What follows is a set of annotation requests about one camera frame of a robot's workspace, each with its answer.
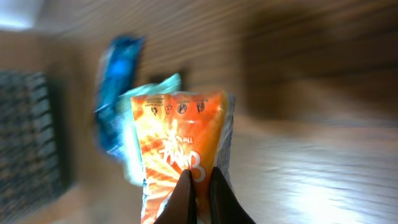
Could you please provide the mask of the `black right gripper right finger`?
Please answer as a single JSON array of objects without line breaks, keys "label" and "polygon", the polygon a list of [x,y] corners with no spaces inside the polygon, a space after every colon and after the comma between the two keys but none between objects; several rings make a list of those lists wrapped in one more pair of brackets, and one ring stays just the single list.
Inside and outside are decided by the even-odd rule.
[{"label": "black right gripper right finger", "polygon": [[218,167],[213,168],[210,179],[210,211],[212,224],[255,224]]}]

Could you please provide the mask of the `blue snack bar wrapper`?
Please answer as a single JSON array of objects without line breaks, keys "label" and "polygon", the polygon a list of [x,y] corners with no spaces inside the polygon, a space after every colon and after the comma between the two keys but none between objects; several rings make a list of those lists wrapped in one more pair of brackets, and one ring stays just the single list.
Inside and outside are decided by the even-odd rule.
[{"label": "blue snack bar wrapper", "polygon": [[117,36],[99,63],[101,81],[93,112],[97,137],[103,151],[117,160],[124,158],[122,117],[117,105],[119,97],[131,89],[143,45],[142,37]]}]

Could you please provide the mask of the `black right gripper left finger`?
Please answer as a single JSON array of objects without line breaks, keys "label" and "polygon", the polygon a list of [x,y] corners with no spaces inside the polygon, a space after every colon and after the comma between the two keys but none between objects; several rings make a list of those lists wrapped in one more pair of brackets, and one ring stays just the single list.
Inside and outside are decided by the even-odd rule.
[{"label": "black right gripper left finger", "polygon": [[182,172],[170,200],[155,224],[197,224],[197,208],[192,173]]}]

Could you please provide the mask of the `orange tissue pocket pack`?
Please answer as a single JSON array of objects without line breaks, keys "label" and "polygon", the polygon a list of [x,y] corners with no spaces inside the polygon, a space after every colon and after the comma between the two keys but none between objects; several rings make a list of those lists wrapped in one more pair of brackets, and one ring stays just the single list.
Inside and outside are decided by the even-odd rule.
[{"label": "orange tissue pocket pack", "polygon": [[131,98],[145,170],[141,223],[154,223],[185,169],[192,172],[199,223],[210,223],[214,167],[229,177],[235,97],[225,91]]}]

